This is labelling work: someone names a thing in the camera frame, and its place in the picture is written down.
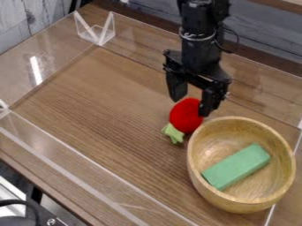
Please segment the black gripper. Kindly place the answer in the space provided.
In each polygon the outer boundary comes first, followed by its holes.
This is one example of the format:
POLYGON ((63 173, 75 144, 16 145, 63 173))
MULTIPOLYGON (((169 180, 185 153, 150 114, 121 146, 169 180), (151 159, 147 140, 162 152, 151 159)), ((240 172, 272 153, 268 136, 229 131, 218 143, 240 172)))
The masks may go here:
POLYGON ((166 49, 166 83, 170 98, 178 102, 187 95, 187 85, 204 90, 198 115, 209 117, 228 98, 232 77, 221 66, 225 32, 216 30, 210 35, 179 31, 181 50, 166 49))

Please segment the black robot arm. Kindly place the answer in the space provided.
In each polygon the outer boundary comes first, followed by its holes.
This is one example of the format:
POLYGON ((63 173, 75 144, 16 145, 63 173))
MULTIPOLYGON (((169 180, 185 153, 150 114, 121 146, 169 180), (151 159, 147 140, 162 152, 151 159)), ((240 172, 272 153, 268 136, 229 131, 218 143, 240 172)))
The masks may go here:
POLYGON ((232 76, 221 66, 225 19, 229 17, 230 0, 177 0, 182 24, 178 35, 182 49, 166 49, 166 83, 170 98, 178 102, 187 95, 187 85, 202 90, 197 103, 198 115, 208 117, 228 98, 232 76))

